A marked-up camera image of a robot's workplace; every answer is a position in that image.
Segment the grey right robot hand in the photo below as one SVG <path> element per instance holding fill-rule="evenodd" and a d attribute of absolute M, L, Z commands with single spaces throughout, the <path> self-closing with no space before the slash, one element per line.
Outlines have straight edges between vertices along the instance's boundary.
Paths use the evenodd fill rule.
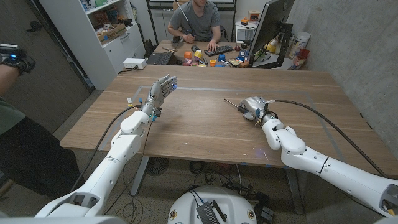
<path fill-rule="evenodd" d="M 265 116 L 268 104 L 261 96 L 251 96 L 242 100 L 240 106 L 245 109 L 243 117 L 253 121 Z"/>

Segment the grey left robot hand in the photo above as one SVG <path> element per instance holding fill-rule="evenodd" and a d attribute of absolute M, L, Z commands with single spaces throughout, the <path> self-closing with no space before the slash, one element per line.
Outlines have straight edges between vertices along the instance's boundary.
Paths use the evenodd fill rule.
<path fill-rule="evenodd" d="M 177 77 L 166 75 L 156 82 L 150 88 L 145 103 L 141 107 L 141 111 L 148 116 L 161 116 L 161 105 L 165 98 L 177 88 Z"/>

